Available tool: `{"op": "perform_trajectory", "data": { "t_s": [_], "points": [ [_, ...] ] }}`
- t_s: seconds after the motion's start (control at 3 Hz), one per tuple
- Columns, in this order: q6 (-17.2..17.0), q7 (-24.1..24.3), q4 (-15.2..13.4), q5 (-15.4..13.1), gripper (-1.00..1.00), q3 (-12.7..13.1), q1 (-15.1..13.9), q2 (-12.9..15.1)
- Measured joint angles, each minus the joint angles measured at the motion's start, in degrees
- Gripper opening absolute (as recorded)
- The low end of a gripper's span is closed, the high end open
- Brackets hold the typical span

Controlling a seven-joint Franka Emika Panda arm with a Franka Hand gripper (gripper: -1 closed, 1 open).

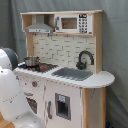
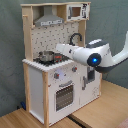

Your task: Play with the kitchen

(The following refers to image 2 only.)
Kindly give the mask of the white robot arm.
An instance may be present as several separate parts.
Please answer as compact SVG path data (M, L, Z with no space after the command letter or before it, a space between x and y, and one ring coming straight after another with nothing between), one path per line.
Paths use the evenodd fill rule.
M102 39L93 40L86 47L58 44L56 50L75 62L93 67L97 72L107 73L128 59L128 32L122 51L115 56L111 55L109 43Z

